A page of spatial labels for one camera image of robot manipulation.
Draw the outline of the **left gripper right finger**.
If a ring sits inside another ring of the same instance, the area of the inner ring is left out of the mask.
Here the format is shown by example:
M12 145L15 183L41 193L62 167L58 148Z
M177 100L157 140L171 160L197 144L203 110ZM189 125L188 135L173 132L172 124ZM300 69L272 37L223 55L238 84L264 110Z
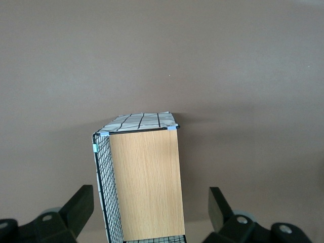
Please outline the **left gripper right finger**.
M218 187L209 188L208 213L214 231L204 242L308 242L308 236L293 224L278 222L266 229L248 216L235 214Z

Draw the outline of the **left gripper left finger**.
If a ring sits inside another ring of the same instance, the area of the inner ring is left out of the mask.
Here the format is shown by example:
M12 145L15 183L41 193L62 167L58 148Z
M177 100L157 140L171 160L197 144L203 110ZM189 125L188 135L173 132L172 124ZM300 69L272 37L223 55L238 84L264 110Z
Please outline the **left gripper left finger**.
M1 219L1 242L77 242L93 211L93 185L83 185L58 212L43 213L22 226Z

